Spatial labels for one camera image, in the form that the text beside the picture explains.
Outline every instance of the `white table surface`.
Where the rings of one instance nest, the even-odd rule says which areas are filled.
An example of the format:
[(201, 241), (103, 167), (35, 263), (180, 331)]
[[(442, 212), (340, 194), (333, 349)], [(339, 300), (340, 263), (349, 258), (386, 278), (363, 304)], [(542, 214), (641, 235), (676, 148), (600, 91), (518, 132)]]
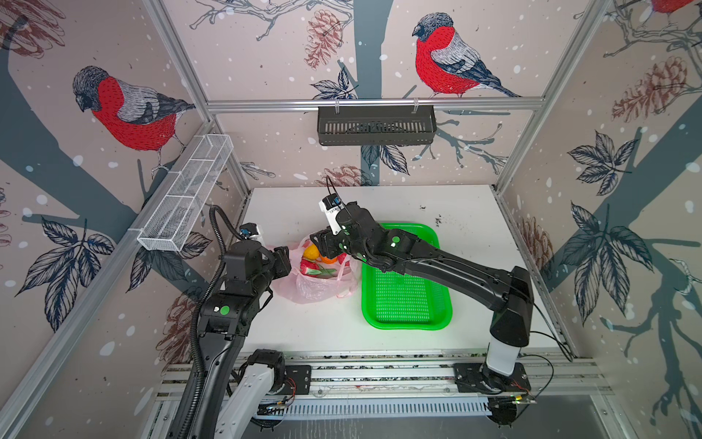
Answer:
[[(378, 222), (430, 225), (441, 248), (462, 258), (507, 271), (525, 266), (487, 185), (339, 188), (338, 193), (344, 202), (357, 201)], [(244, 222), (261, 226), (269, 247), (299, 243), (305, 235), (328, 225), (318, 206), (326, 195), (326, 188), (256, 188)], [(344, 355), (487, 348), (492, 312), (457, 291), (450, 290), (450, 294), (453, 318), (439, 331), (372, 327), (361, 311), (360, 288), (344, 299), (332, 297), (303, 305), (275, 296), (251, 324), (242, 352), (268, 348)], [(536, 290), (535, 295), (536, 304), (544, 310)], [(532, 330), (548, 333), (536, 310), (531, 320)], [(529, 347), (554, 348), (556, 344), (532, 334)]]

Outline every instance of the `black metal basket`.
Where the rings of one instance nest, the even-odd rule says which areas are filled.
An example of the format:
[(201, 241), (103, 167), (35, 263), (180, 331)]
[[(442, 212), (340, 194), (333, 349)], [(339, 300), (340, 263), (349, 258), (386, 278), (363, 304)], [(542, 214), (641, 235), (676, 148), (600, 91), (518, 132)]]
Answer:
[(339, 107), (338, 111), (319, 108), (320, 145), (428, 145), (437, 132), (432, 105)]

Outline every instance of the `plastic bag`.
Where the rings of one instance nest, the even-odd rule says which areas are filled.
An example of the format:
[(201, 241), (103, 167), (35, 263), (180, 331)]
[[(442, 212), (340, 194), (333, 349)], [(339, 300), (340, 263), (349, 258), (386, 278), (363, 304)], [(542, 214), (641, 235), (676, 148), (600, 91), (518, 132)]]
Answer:
[(278, 296), (283, 296), (295, 303), (313, 303), (329, 299), (332, 296), (346, 297), (356, 292), (361, 275), (361, 263), (351, 256), (346, 256), (342, 264), (317, 263), (321, 267), (336, 270), (336, 277), (322, 279), (310, 277), (300, 272), (300, 262), (305, 248), (311, 244), (310, 238), (300, 242), (294, 250), (290, 250), (290, 274), (272, 282), (271, 288)]

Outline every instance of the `bird head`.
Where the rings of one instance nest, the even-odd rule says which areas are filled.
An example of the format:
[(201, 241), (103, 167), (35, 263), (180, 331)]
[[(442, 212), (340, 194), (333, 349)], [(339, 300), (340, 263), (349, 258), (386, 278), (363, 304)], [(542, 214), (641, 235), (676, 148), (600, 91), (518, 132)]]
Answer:
[(417, 23), (412, 32), (413, 37), (418, 37), (423, 43), (431, 37), (431, 34), (440, 27), (453, 27), (453, 20), (449, 14), (443, 12), (434, 12), (424, 15), (419, 23)]
[(103, 69), (89, 65), (73, 78), (73, 94), (76, 95), (76, 103), (81, 111), (85, 111), (88, 108), (92, 111), (100, 111), (102, 109), (98, 86), (100, 82), (108, 77), (110, 76)]

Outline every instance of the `white mesh basket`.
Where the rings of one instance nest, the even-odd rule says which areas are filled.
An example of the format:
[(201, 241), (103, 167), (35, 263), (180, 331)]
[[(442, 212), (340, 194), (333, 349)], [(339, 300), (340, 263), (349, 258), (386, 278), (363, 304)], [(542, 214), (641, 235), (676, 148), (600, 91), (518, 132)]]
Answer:
[(180, 251), (234, 146), (224, 134), (206, 134), (178, 172), (139, 234), (146, 250)]

